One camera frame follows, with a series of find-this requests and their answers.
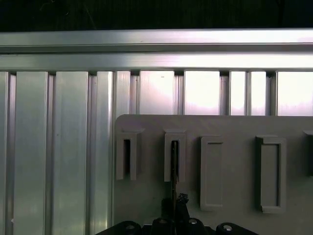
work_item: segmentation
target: vertical aluminum profile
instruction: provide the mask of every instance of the vertical aluminum profile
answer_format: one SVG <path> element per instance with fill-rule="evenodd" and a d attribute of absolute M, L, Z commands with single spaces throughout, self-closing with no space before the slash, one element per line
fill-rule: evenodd
<path fill-rule="evenodd" d="M 91 228 L 97 234 L 111 225 L 114 73 L 98 72 L 91 89 Z"/>
<path fill-rule="evenodd" d="M 177 113 L 174 71 L 141 71 L 139 90 L 140 114 Z"/>
<path fill-rule="evenodd" d="M 129 71 L 118 71 L 115 73 L 115 119 L 123 114 L 130 113 L 131 103 L 131 73 Z"/>
<path fill-rule="evenodd" d="M 250 114 L 253 116 L 266 115 L 266 72 L 253 71 L 249 73 L 250 78 Z"/>
<path fill-rule="evenodd" d="M 117 71 L 113 80 L 113 130 L 115 120 L 123 115 L 130 114 L 131 112 L 131 73 L 130 71 Z M 115 156 L 115 135 L 112 133 L 112 178 L 115 178 L 114 168 L 114 156 Z M 112 195 L 111 195 L 111 224 L 114 224 L 114 180 L 112 182 Z"/>
<path fill-rule="evenodd" d="M 277 115 L 313 116 L 313 72 L 277 73 Z"/>
<path fill-rule="evenodd" d="M 5 163 L 5 205 L 4 235 L 13 235 L 14 223 L 14 156 L 15 156 L 15 98 L 16 75 L 7 74 L 6 82 L 6 163 Z"/>
<path fill-rule="evenodd" d="M 44 235 L 52 233 L 53 202 L 53 100 L 55 75 L 49 74 L 47 81 L 46 144 L 45 144 L 45 220 Z"/>
<path fill-rule="evenodd" d="M 47 72 L 17 72 L 14 234 L 44 233 Z"/>
<path fill-rule="evenodd" d="M 0 72 L 0 235 L 4 235 L 6 223 L 6 163 L 7 163 L 7 118 L 8 118 L 8 72 Z"/>
<path fill-rule="evenodd" d="M 53 235 L 84 235 L 85 223 L 89 223 L 86 221 L 88 84 L 87 72 L 56 73 Z"/>
<path fill-rule="evenodd" d="M 220 72 L 185 71 L 185 115 L 220 114 Z"/>
<path fill-rule="evenodd" d="M 246 115 L 246 72 L 230 72 L 230 115 Z"/>

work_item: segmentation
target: dark background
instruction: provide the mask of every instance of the dark background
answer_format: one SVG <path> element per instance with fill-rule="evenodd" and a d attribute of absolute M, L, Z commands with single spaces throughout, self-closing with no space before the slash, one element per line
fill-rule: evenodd
<path fill-rule="evenodd" d="M 313 26 L 312 0 L 0 0 L 0 31 Z"/>

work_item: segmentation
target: rectangular bracket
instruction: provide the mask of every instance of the rectangular bracket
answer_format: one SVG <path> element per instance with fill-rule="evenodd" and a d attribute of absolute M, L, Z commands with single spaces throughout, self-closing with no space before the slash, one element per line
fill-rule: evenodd
<path fill-rule="evenodd" d="M 202 211 L 217 211 L 223 206 L 222 146 L 221 136 L 201 138 L 200 208 Z"/>
<path fill-rule="evenodd" d="M 259 206 L 263 213 L 286 210 L 286 140 L 277 136 L 257 136 L 257 179 Z"/>
<path fill-rule="evenodd" d="M 307 135 L 308 145 L 308 171 L 309 175 L 313 176 L 313 131 L 305 131 Z"/>
<path fill-rule="evenodd" d="M 185 181 L 185 156 L 186 156 L 186 135 L 185 133 L 165 133 L 164 142 L 164 181 L 171 181 L 171 169 L 172 169 L 172 142 L 178 141 L 178 182 Z"/>
<path fill-rule="evenodd" d="M 125 152 L 125 141 L 130 141 L 130 152 Z M 116 135 L 116 179 L 124 179 L 129 167 L 131 180 L 136 180 L 140 172 L 141 133 L 123 132 Z"/>

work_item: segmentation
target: black mechanism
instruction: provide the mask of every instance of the black mechanism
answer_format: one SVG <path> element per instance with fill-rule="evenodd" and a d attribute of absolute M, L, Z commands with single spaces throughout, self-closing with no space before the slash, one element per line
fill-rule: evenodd
<path fill-rule="evenodd" d="M 222 223 L 213 230 L 209 226 L 189 216 L 187 209 L 188 195 L 181 193 L 177 197 L 176 184 L 179 164 L 179 142 L 172 141 L 171 152 L 172 198 L 161 202 L 161 217 L 152 225 L 124 221 L 106 229 L 97 235 L 256 235 L 256 233 L 233 223 Z"/>

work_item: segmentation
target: aluminum rail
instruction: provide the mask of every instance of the aluminum rail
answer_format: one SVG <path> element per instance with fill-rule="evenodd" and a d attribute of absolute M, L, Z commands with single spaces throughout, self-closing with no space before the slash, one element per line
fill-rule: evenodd
<path fill-rule="evenodd" d="M 0 55 L 0 71 L 119 70 L 313 71 L 313 54 L 51 54 Z"/>
<path fill-rule="evenodd" d="M 108 30 L 0 33 L 0 53 L 203 51 L 215 50 L 216 45 L 313 45 L 313 30 Z M 306 47 L 303 51 L 308 49 L 312 50 L 312 47 Z"/>

